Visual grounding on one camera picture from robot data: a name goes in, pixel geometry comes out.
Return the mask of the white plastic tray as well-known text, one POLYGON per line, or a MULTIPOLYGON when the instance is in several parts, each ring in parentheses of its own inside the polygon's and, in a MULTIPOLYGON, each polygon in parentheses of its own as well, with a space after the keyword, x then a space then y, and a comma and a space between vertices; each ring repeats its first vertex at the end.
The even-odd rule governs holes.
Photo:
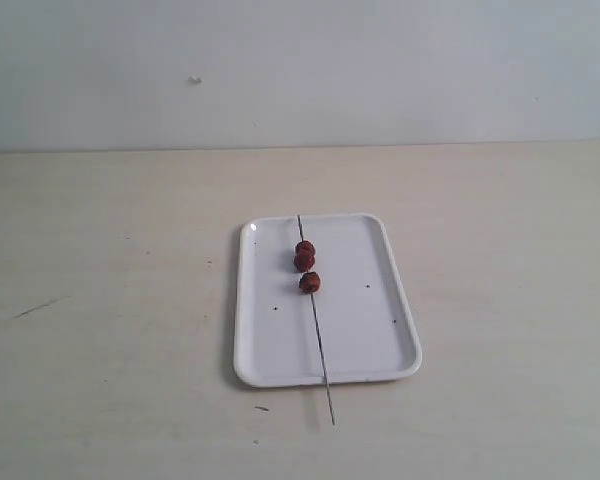
POLYGON ((241 229, 233 365, 259 388, 322 385, 304 273, 295 246, 310 241, 321 287, 315 294, 332 384, 413 375, 422 363, 394 255, 381 220, 365 213, 260 218, 241 229))

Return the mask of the thin metal skewer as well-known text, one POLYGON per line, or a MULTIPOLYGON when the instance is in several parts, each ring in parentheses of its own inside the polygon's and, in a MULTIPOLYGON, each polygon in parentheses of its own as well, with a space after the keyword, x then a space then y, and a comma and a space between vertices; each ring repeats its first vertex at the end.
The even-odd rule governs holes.
POLYGON ((314 294, 311 294, 311 295, 308 294, 308 295, 309 295, 311 307, 312 307, 312 315, 313 315, 313 320, 314 320, 314 327, 315 327, 318 350, 319 350, 319 355, 320 355, 320 363, 321 363, 321 367, 322 367, 323 382, 324 382, 326 398, 327 398, 327 403, 328 403, 328 408, 329 408, 331 425, 333 427, 335 427, 336 426, 336 415, 335 415, 335 410, 334 410, 334 406, 333 406, 331 385, 330 385, 330 381, 329 381, 328 369, 327 369, 326 359, 325 359, 325 355, 324 355, 323 340, 322 340, 320 322, 319 322, 317 305, 316 305, 316 300, 315 300, 316 293, 317 292, 315 292, 314 294))

